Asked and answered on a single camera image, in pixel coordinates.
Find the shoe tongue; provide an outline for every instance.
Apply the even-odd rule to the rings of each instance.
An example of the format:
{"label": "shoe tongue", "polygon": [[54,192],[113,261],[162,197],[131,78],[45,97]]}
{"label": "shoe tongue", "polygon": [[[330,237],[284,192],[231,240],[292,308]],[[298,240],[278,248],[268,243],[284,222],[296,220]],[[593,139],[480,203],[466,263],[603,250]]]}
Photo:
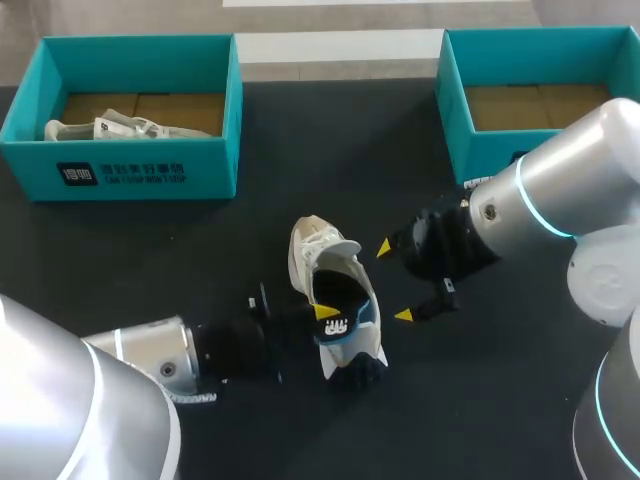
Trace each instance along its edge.
{"label": "shoe tongue", "polygon": [[323,248],[318,257],[325,253],[330,253],[338,257],[351,258],[360,253],[360,250],[362,250],[362,247],[358,242],[354,242],[353,240],[339,240],[336,243]]}

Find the metal cylinder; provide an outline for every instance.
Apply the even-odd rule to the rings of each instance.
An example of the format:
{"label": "metal cylinder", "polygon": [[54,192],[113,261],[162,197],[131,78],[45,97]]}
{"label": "metal cylinder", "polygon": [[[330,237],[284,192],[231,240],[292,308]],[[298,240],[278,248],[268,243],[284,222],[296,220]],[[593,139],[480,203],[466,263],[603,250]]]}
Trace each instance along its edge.
{"label": "metal cylinder", "polygon": [[640,105],[607,102],[477,187],[478,234],[508,257],[638,218],[639,136]]}
{"label": "metal cylinder", "polygon": [[640,310],[627,322],[585,393],[573,424],[582,478],[640,478]]}
{"label": "metal cylinder", "polygon": [[142,373],[0,296],[3,480],[177,476],[180,423]]}
{"label": "metal cylinder", "polygon": [[198,358],[191,330],[180,317],[118,328],[84,340],[147,372],[172,392],[197,392]]}

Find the shoe insole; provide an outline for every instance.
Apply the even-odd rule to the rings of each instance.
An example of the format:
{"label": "shoe insole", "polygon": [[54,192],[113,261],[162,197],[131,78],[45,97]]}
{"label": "shoe insole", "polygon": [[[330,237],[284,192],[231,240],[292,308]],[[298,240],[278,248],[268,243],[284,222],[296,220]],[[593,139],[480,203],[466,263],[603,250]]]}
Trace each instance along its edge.
{"label": "shoe insole", "polygon": [[313,295],[317,303],[344,313],[356,313],[370,300],[355,278],[333,270],[317,270],[313,274]]}

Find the white floor stripe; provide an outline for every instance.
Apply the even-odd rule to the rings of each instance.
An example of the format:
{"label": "white floor stripe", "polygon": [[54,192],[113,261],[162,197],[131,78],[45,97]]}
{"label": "white floor stripe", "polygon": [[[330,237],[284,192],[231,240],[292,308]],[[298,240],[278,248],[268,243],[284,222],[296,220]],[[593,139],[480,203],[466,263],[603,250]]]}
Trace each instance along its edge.
{"label": "white floor stripe", "polygon": [[241,63],[430,59],[440,56],[442,29],[238,33]]}
{"label": "white floor stripe", "polygon": [[311,7],[317,5],[393,5],[401,3],[486,3],[528,0],[222,0],[223,7]]}

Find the gray floor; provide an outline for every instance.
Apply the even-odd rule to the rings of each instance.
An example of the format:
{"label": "gray floor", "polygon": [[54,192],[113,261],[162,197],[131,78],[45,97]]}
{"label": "gray floor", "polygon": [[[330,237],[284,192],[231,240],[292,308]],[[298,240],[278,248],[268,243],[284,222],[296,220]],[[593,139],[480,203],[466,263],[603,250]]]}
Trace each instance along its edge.
{"label": "gray floor", "polygon": [[533,0],[542,25],[632,25],[640,31],[639,0]]}
{"label": "gray floor", "polygon": [[[222,0],[0,0],[0,85],[19,83],[43,35],[313,32],[631,24],[640,0],[224,8]],[[432,76],[437,59],[243,66],[247,81]]]}

